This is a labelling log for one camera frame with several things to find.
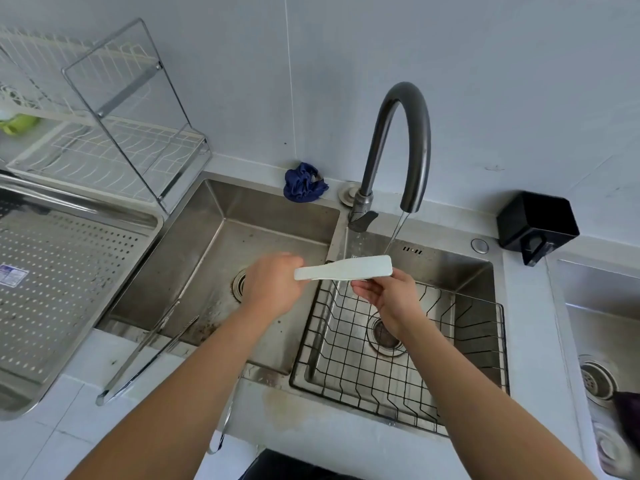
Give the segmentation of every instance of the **sticker label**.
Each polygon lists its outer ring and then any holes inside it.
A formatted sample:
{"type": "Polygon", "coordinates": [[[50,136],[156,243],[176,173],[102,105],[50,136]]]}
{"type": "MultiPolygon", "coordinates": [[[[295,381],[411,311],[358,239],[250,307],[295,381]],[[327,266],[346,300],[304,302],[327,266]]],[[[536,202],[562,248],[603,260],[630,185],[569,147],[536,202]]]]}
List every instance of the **sticker label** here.
{"type": "Polygon", "coordinates": [[[28,271],[9,266],[8,264],[0,264],[0,285],[15,288],[28,273],[28,271]]]}

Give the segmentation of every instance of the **sink drain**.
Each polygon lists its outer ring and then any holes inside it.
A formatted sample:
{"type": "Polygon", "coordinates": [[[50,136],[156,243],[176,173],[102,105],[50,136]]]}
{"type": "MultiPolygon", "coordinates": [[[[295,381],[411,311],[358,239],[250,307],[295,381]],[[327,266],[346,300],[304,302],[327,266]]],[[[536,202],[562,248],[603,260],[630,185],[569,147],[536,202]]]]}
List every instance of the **sink drain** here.
{"type": "Polygon", "coordinates": [[[231,293],[233,293],[234,298],[238,300],[238,303],[242,303],[245,277],[246,269],[243,269],[242,271],[240,271],[240,273],[236,274],[233,282],[231,282],[231,293]]]}
{"type": "Polygon", "coordinates": [[[580,364],[580,370],[582,371],[584,388],[594,398],[608,401],[618,390],[613,375],[602,364],[589,360],[580,364]]]}
{"type": "Polygon", "coordinates": [[[397,357],[406,352],[404,345],[386,329],[382,320],[371,317],[367,323],[367,340],[373,349],[390,357],[397,357]]]}

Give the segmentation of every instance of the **metal tongs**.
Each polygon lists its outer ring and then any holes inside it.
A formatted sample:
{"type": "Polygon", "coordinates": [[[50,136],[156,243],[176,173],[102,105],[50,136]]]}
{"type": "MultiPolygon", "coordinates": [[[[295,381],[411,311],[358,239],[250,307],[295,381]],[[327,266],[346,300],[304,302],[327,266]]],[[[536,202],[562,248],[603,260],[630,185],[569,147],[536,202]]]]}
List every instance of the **metal tongs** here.
{"type": "Polygon", "coordinates": [[[178,340],[180,340],[180,337],[184,334],[184,332],[186,332],[189,329],[189,327],[191,325],[193,325],[198,318],[200,318],[200,315],[196,315],[194,318],[192,318],[191,321],[189,323],[187,323],[187,325],[185,325],[185,327],[182,330],[180,330],[180,332],[178,332],[178,334],[174,338],[169,340],[169,342],[167,342],[160,350],[158,350],[158,352],[153,357],[151,357],[149,362],[144,364],[144,366],[139,371],[137,371],[135,373],[135,375],[133,375],[133,377],[131,379],[129,379],[126,382],[126,384],[124,384],[124,386],[122,386],[120,389],[118,389],[114,395],[112,395],[110,398],[108,398],[105,401],[104,398],[116,386],[117,382],[120,380],[120,378],[122,377],[124,372],[133,363],[133,361],[140,354],[142,349],[145,348],[146,346],[148,346],[151,343],[151,341],[153,341],[153,339],[155,339],[156,336],[162,331],[162,329],[164,329],[164,326],[169,321],[169,318],[171,318],[171,315],[173,314],[173,311],[175,310],[176,306],[178,306],[178,304],[180,304],[180,298],[176,299],[172,303],[172,305],[162,315],[162,318],[160,318],[160,320],[158,320],[158,322],[154,325],[154,327],[148,332],[148,334],[145,336],[144,340],[142,340],[138,344],[136,349],[133,350],[131,355],[129,355],[129,357],[126,359],[126,361],[122,364],[121,368],[119,368],[119,370],[116,372],[114,377],[112,377],[112,379],[109,381],[107,386],[105,386],[104,390],[100,393],[100,395],[95,398],[95,403],[98,406],[103,406],[104,404],[108,403],[110,400],[112,400],[112,399],[114,399],[114,398],[116,398],[116,397],[118,397],[120,395],[123,395],[123,393],[133,384],[133,382],[136,379],[138,379],[140,377],[140,375],[142,375],[142,373],[144,371],[146,371],[151,366],[151,364],[153,364],[158,359],[158,357],[160,357],[160,355],[162,355],[165,351],[170,351],[174,347],[174,345],[176,345],[178,343],[178,340]]]}

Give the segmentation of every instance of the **faucet spout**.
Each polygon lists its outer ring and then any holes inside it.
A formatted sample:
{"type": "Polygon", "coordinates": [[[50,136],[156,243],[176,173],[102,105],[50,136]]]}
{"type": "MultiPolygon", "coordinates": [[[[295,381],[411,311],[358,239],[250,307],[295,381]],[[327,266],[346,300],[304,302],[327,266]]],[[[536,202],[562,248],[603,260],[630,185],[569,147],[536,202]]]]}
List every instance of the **faucet spout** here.
{"type": "MultiPolygon", "coordinates": [[[[362,185],[355,195],[353,207],[349,213],[349,227],[357,232],[362,232],[361,229],[364,226],[352,226],[351,223],[355,223],[370,212],[373,201],[373,181],[378,172],[389,126],[398,104],[402,104],[404,108],[409,128],[409,166],[400,208],[410,214],[417,212],[424,197],[431,162],[429,112],[420,89],[411,82],[399,82],[389,90],[380,106],[362,185]]],[[[367,226],[374,218],[375,216],[370,216],[366,219],[367,226]]]]}

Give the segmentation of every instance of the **white rice paddle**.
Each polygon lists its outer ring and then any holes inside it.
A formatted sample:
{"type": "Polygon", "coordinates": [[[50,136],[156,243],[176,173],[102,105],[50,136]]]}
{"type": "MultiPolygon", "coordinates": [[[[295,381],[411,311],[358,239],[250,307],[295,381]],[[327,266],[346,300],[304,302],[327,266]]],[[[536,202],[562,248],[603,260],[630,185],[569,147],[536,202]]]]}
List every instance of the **white rice paddle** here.
{"type": "Polygon", "coordinates": [[[349,258],[323,264],[322,266],[299,267],[293,277],[302,280],[368,280],[378,276],[391,276],[393,267],[388,255],[349,258]]]}

